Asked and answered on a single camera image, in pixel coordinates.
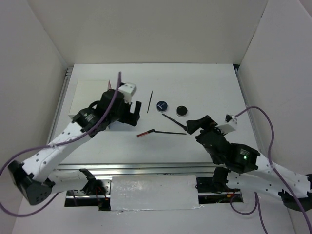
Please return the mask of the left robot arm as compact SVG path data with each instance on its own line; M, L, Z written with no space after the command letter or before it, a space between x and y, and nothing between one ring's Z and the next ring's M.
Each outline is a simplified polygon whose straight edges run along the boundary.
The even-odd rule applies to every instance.
M13 160L8 165L14 184L30 205L40 204L52 193L68 190L92 194L97 186L102 185L87 169L66 173L55 168L75 149L112 123L118 121L136 126L141 102L136 102L135 111L131 113L131 99L135 92L136 88L131 84L104 92L100 100L80 110L47 147L24 162Z

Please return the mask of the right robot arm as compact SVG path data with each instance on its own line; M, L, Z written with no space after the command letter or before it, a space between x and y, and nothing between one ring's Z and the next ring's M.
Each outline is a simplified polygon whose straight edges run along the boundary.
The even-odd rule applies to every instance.
M187 133L193 134L216 165L207 188L214 192L234 189L250 190L269 195L295 211L312 208L312 176L286 169L258 150L238 143L230 143L225 135L237 129L235 116L227 115L225 123L218 125L210 116L188 120Z

